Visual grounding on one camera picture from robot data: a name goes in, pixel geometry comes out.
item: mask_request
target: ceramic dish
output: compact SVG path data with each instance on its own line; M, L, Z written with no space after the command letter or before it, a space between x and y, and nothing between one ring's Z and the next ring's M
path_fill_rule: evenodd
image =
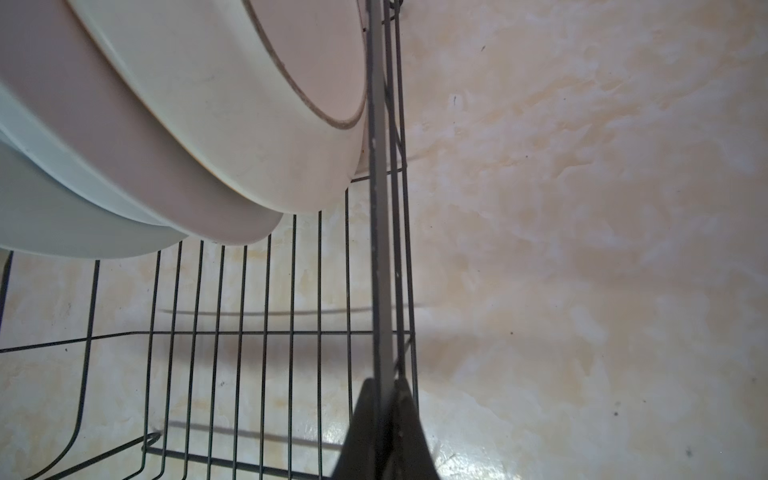
M56 138L13 93L0 83L0 131L20 151L69 190L113 214L137 222L162 225L138 205L101 181L78 155Z
M241 197L190 157L125 86L64 2L0 2L0 82L75 153L70 167L175 230L241 245L264 238L280 221L282 214ZM3 119L14 141L23 130L19 118ZM56 161L45 159L49 166Z
M186 235L134 222L73 194L20 151L0 143L0 247L62 257L123 258Z
M208 170L274 210L341 198L362 141L357 0L70 0L155 117Z

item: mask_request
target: white bowl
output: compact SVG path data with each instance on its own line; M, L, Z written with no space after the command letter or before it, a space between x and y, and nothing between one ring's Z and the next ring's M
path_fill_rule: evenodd
M225 184L265 207L341 198L362 142L357 0L69 0L126 83Z
M186 235L96 207L0 142L0 247L62 257L124 258L156 252Z
M264 238L282 217L194 161L125 86L64 2L0 2L0 84L2 130L51 176L96 204L110 208L95 197L107 191L158 223L236 245ZM75 178L82 181L75 185ZM78 188L88 185L88 194Z

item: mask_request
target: metal wire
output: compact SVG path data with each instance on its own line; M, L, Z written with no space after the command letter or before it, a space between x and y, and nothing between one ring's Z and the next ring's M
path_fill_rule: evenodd
M372 3L379 2L379 0L372 0ZM139 474L145 474L154 476L154 479L163 478L167 476L169 472L167 468L167 460L169 458L174 461L183 462L183 476L181 480L186 480L189 475L190 464L205 465L206 478L210 478L212 475L213 467L216 468L228 468L232 472L232 478L237 478L237 472L252 472L256 473L261 480L265 475L272 475L283 478L297 478L297 479L310 479L320 478L325 479L327 477L326 470L328 465L323 464L323 452L327 448L327 444L323 442L323 374L327 374L327 368L323 365L323 339L338 338L343 336L343 339L339 339L346 343L346 406L349 412L349 418L351 420L353 413L353 400L354 400L354 387L353 387L353 367L355 361L359 361L357 358L353 358L353 339L364 337L367 339L373 339L376 335L386 333L386 338L380 340L384 343L389 338L389 332L394 335L396 339L396 358L393 359L392 370L398 376L406 375L406 356L410 355L410 380L412 382L412 391L415 401L418 405L419 390L417 380L417 367L416 367L416 338L415 338L415 303L413 294L413 279L412 279L412 251L410 243L410 216L409 216L409 192L408 192L408 162L406 155L406 133L405 133L405 118L403 108L403 85L402 85L402 59L401 59L401 38L400 38L400 3L401 2L388 2L383 0L384 5L393 10L392 15L384 15L382 19L382 28L384 30L383 37L383 54L385 55L384 68L386 69L386 78L382 77L384 98L386 112L384 114L384 121L389 126L389 136L385 136L385 144L388 144L389 158L385 157L386 172L385 178L389 178L389 189L386 187L386 182L379 182L379 185L383 185L384 190L389 190L389 198L385 197L388 201L386 206L392 211L392 260L393 273L394 273L394 314L395 325L384 327L376 330L374 328L353 328L353 314L365 314L368 316L376 316L376 306L362 306L352 307L352 278L351 278L351 264L350 264L350 245L355 239L352 238L352 234L349 228L350 222L350 191L345 192L344 196L344 255L345 255L345 294L346 294L346 308L340 309L323 309L323 212L317 214L317 251L316 251L316 308L314 310L298 310L296 308L296 256L297 256L297 217L293 216L292 230L290 232L291 242L291 254L290 254L290 308L287 311L270 311L270 276L275 269L276 264L273 259L273 238L268 236L266 239L266 268L265 268L265 280L264 280L264 307L262 312L246 311L246 298L252 296L254 292L250 292L248 288L248 247L242 247L242 271L240 274L240 298L239 309L236 312L222 312L222 292L223 292L223 278L225 272L225 250L224 247L219 247L218 255L218 285L217 285L217 306L215 311L202 311L200 310L200 298L202 292L212 285L208 285L208 282L204 279L204 247L203 241L199 242L199 251L197 252L197 278L196 289L194 298L193 310L180 310L179 307L179 287L180 280L183 274L182 269L182 251L183 243L179 242L177 245L176 262L174 271L174 286L173 286L173 303L172 307L168 310L158 309L158 287L161 283L161 258L164 252L157 252L154 266L154 285L152 286L152 302L151 311L149 312L149 327L148 329L133 329L130 331L106 333L101 335L94 335L94 316L96 306L98 304L98 278L101 263L96 261L94 263L93 281L91 284L91 298L90 309L88 314L88 321L86 324L86 333L84 336L79 336L72 339L60 339L50 342L32 343L28 345L8 346L0 349L0 354L24 352L29 350L44 349L55 346L69 346L73 344L84 346L84 358L81 371L81 388L79 390L78 410L74 416L74 428L68 444L59 453L59 455L44 468L40 469L29 479L40 478L46 474L50 474L51 470L66 456L74 455L72 446L78 440L78 436L81 432L81 424L83 419L83 411L86 408L85 400L87 398L87 385L88 385L88 373L91 361L91 347L93 342L99 342L106 339L127 339L128 337L135 337L145 339L147 341L147 359L146 359L146 379L144 380L144 405L143 405L143 419L142 419L142 432L143 434L138 438L128 439L126 442L108 449L103 453L96 455L92 458L84 458L83 461L78 462L77 465L63 469L53 476L48 478L64 478L73 475L77 472L83 471L83 469L91 467L99 462L103 462L108 458L120 453L120 452L135 452L137 458L137 467L133 472L123 473L127 475L124 480L137 477ZM397 87L397 95L395 95L395 86ZM357 177L352 182L355 184L361 181L371 181L371 175L363 175ZM328 230L333 223L333 219L326 218L326 229ZM10 253L8 259L5 262L2 270L2 283L0 283L0 332L2 331L2 319L3 313L6 310L6 296L8 295L9 286L12 286L12 272L14 265L16 264L13 252ZM405 311L407 308L408 322L405 322ZM170 314L170 329L156 329L156 316L158 313ZM341 329L324 329L324 320L327 318L332 319L334 314L344 314L346 325ZM179 316L190 316L192 319L191 329L181 328L179 326ZM200 318L205 316L215 316L215 327L213 330L199 330ZM237 317L237 329L235 330L222 330L221 320L229 316ZM287 329L270 329L269 320L274 316L286 316L288 317ZM315 316L316 328L296 328L296 320L302 316ZM253 317L263 317L263 323L257 326L246 328L246 320ZM190 368L187 378L186 388L186 415L183 422L175 422L178 425L184 427L184 449L173 450L169 448L168 432L170 424L170 406L173 402L178 403L178 399L173 397L172 375L174 371L174 347L176 339L179 336L187 337L190 339L190 358L188 365ZM194 379L196 371L196 355L197 355L197 340L200 336L213 336L214 338L214 354L213 364L210 381L210 404L208 411L208 423L207 425L200 425L199 427L191 423L192 408L194 404ZM236 366L236 378L235 378L235 395L233 399L234 403L234 415L233 415L233 430L229 433L232 435L232 455L231 458L219 458L214 456L214 443L217 442L217 438L214 438L214 431L219 432L220 427L214 425L214 411L217 401L217 364L219 358L220 339L222 336L237 336L237 366ZM258 446L258 464L244 462L238 459L239 450L243 450L244 444L239 445L239 438L243 432L241 430L242 419L241 415L245 414L243 411L244 402L241 399L245 399L247 396L251 396L252 393L247 389L243 389L242 379L244 375L247 375L248 370L244 368L247 366L247 356L243 357L243 341L246 338L261 336L262 352L260 355L260 389L258 392L254 392L253 396L260 397L260 409L258 411L259 432L254 434L259 442ZM265 465L269 463L265 458L265 440L266 437L272 436L270 433L265 433L267 430L266 419L270 417L267 404L267 393L269 392L271 381L267 379L267 362L268 355L267 349L270 345L269 338L286 338L288 339L288 393L287 393L287 428L286 428L286 453L287 461L284 465L285 468L281 468L278 465ZM295 417L296 405L294 402L294 394L296 390L293 385L294 374L294 360L295 358L295 339L296 337L313 336L317 345L316 356L316 424L317 424L317 437L312 442L308 442L305 439L294 438L294 424L293 419ZM161 409L163 415L162 427L159 431L152 432L150 428L150 402L151 391L158 388L159 385L152 385L152 366L153 355L156 355L157 339L168 338L168 352L167 352L167 378L165 379L164 399L160 400L164 405ZM207 430L207 451L204 455L197 455L190 451L190 433L193 429L206 429ZM294 448L293 445L302 445L304 448L308 444L312 444L317 449L317 472L299 472L294 469ZM147 455L157 455L160 457L159 470L147 471L147 466L152 465L147 461Z

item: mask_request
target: dish rack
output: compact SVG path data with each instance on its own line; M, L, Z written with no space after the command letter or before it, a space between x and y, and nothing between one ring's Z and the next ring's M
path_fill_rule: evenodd
M101 261L96 260L93 264L93 277L91 283L90 294L90 310L88 318L84 319L87 323L87 333L84 337L75 339L59 340L54 342L36 343L23 346L12 346L4 349L0 349L0 354L9 354L20 351L36 351L40 352L42 349L47 349L54 346L81 346L84 349L84 357L82 363L82 370L80 375L80 389L78 397L78 409L74 414L74 429L71 433L71 437L58 456L53 459L41 458L39 469L31 476L28 476L29 480L34 478L80 478L87 472L86 469L97 464L99 462L105 462L115 455L134 455L136 467L133 471L128 472L113 472L115 478L164 478L164 474L168 472L166 469L167 459L181 460L184 463L184 478L187 477L187 467L192 464L203 464L206 466L206 478L211 478L212 469L225 468L232 471L232 478L236 478L238 472L250 472L250 478L258 478L263 476L272 476L280 478L330 478L329 474L332 470L327 465L323 465L323 457L325 455L324 449L326 445L323 440L323 411L328 408L346 409L349 412L350 422L353 418L353 405L354 396L356 392L353 389L353 339L366 338L371 343L372 350L372 372L368 376L372 376L376 387L375 399L373 405L375 406L376 413L374 417L376 420L376 441L373 449L377 455L381 454L380 450L383 448L382 443L384 440L383 430L385 428L384 422L381 418L385 415L383 413L386 410L386 396L392 393L392 384L394 378L408 379L412 388L412 395L415 404L418 407L419 390L418 390L418 376L417 376L417 363L416 363L416 335L414 324L414 299L413 299L413 274L411 264L411 243L410 243L410 218L409 218L409 195L408 195L408 163L406 156L406 135L404 126L404 109L403 109L403 95L402 95L402 60L401 60L401 40L400 40L400 2L389 2L384 0L384 11L389 12L390 15L382 15L382 11L374 8L371 11L371 4L376 5L378 0L367 0L368 10L368 25L374 25L372 28L364 29L367 35L367 55L368 55L368 134L369 142L366 145L366 150L369 155L369 173L357 177L353 180L353 185L359 182L367 182L369 184L369 238L367 235L361 235L363 238L356 239L350 236L349 219L350 219L350 203L349 203L349 190L345 194L344 204L344 241L345 241L345 256L344 256L344 270L346 273L346 308L343 313L346 315L346 328L345 329L328 329L323 326L323 317L328 314L321 307L321 278L323 278L323 268L328 268L322 265L321 259L323 251L322 245L322 231L323 231L323 212L319 212L316 216L317 221L317 233L316 233L316 248L314 252L309 252L307 255L314 255L316 258L316 271L312 272L316 275L317 281L317 308L314 311L298 311L294 308L294 300L296 295L296 232L297 232L297 217L293 216L293 224L290 228L291 238L291 261L290 265L285 262L273 261L273 235L270 235L266 240L266 272L263 283L262 292L250 291L249 295L261 295L264 298L264 310L260 313L263 317L263 323L259 329L244 329L244 319L250 315L244 311L244 301L246 297L246 271L249 267L250 258L248 255L248 246L245 247L217 247L219 250L219 276L218 283L215 282L202 282L202 270L204 265L204 244L200 242L199 248L199 261L197 264L197 290L195 297L195 307L193 312L182 312L177 308L177 298L179 294L180 277L182 276L181 269L181 257L182 249L195 249L197 244L192 240L185 240L180 242L177 247L171 247L163 251L157 252L156 264L154 269L154 284L146 285L148 289L152 289L152 307L149 329L134 330L130 332L111 333L105 335L94 334L94 318L95 311L100 302L100 297L97 295L99 287L99 275L101 268ZM371 41L371 38L382 38L382 41ZM350 243L352 242L370 242L371 253L371 298L370 308L352 308L350 302ZM239 327L237 330L225 330L220 328L220 321L225 315L221 310L222 303L222 289L223 289L223 272L224 272L224 260L225 252L229 253L233 249L242 250L242 283L240 285L240 311L239 311ZM175 272L174 272L174 301L173 308L166 313L171 315L170 329L160 329L156 327L156 315L158 314L158 287L161 286L160 273L161 273L161 261L168 257L176 257ZM289 324L288 329L275 330L269 327L270 321L270 277L274 278L275 269L290 268L290 309L283 313L271 313L275 315L285 315L288 317ZM2 314L5 310L6 293L8 292L8 285L13 279L14 275L14 259L13 252L9 255L4 269L2 271L2 289L0 290L0 336L2 335ZM206 313L199 311L201 293L204 295L207 290L217 289L217 308L216 312L211 313L211 316L215 315L216 324L215 329L212 331L198 330L198 319ZM394 302L391 299L391 294L394 292ZM366 329L353 329L351 319L354 315L360 313L366 314L370 312L369 328ZM177 328L177 317L181 315L191 314L194 318L194 324L192 329ZM316 328L315 329L297 329L295 320L298 316L315 316ZM190 422L190 403L192 402L192 390L193 390L193 376L195 373L195 348L196 341L203 336L214 338L214 353L213 353L213 370L212 378L210 381L210 421L207 427L208 435L208 449L207 455L198 455L190 452L190 432L195 429L200 429L199 425L192 424ZM225 398L216 396L217 393L217 356L220 352L220 340L225 336L237 337L237 376L235 386L235 398ZM321 365L322 359L322 344L323 339L328 337L346 337L346 395L345 400L335 399L336 405L324 406L323 403L323 369ZM91 456L90 458L84 458L78 461L75 465L66 469L61 469L60 461L65 458L71 452L74 452L73 446L77 445L78 438L81 436L81 423L84 417L84 409L86 406L86 398L88 397L88 373L89 369L92 369L91 364L91 350L97 345L98 342L104 342L106 339L133 337L133 339L141 340L147 348L147 355L142 367L146 368L146 382L144 384L144 418L143 418L143 430L144 434L138 438L125 439L124 442L112 449L105 449L102 453ZM285 373L286 378L281 379L283 383L287 381L287 429L285 432L265 432L265 398L270 388L275 388L277 380L268 378L268 349L270 342L274 343L275 338L285 339L287 337L288 342L288 365ZM171 398L171 380L173 377L173 362L174 362L174 340L190 339L191 341L191 356L189 359L189 386L187 402L187 416L186 422L183 425L169 425L170 421L170 404L171 401L184 401L181 399ZM241 382L244 380L244 376L250 373L250 369L246 370L247 360L243 360L243 341L249 341L250 339L260 339L262 344L262 356L260 364L257 366L251 365L250 367L256 367L254 371L260 369L260 391L244 391L241 388ZM316 420L316 439L305 440L300 438L293 430L292 423L293 418L297 412L296 397L294 395L295 379L294 379L294 359L295 359L295 341L297 339L314 338L316 339L317 359L316 359L316 405L317 405L317 420ZM157 345L159 339L168 339L170 352L167 355L167 378L166 382L154 382L151 372L153 361L155 361L155 368L157 363L162 359L158 359L158 352L153 351L153 346ZM186 382L187 379L177 379L177 382ZM154 393L160 392L164 396L164 414L162 427L150 425L150 397L151 391ZM242 441L243 432L240 430L239 420L243 414L243 401L253 397L260 396L260 429L259 432L250 432L251 439L255 439L258 442L259 449L259 461L258 462L246 462L242 459L238 459L238 441ZM222 438L228 439L232 444L231 458L221 458L213 454L214 450L214 430L218 427L214 425L214 406L217 402L234 402L234 421L232 429L225 429L224 435L220 435L220 431L216 431L216 440L223 442ZM167 443L169 428L183 428L186 438L186 447L184 449L173 449L169 447ZM268 460L265 460L265 442L274 441L274 437L279 437L281 442L284 442L287 447L287 463L284 467L278 465L270 465ZM304 472L298 471L293 467L292 453L297 445L301 444L303 448L308 445L312 445L316 448L317 452L317 470L316 472ZM148 459L151 456L157 456L161 459L160 469L157 471L149 471L150 462Z

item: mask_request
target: white plate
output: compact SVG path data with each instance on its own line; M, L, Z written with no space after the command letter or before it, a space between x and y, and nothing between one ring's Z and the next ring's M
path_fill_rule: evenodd
M156 252L186 237L96 207L5 143L0 143L0 171L0 247L5 249L124 258Z
M357 0L70 0L126 83L208 170L290 213L337 201L366 96Z
M0 83L0 133L45 173L69 190L113 214L137 222L162 225L118 190L110 188L66 144L56 138L5 86Z
M73 175L86 172L160 222L218 243L258 241L280 221L282 214L241 197L190 157L64 2L0 2L0 82L46 134L75 153L69 163L35 157L51 170L79 168ZM0 122L13 141L24 130L19 118Z

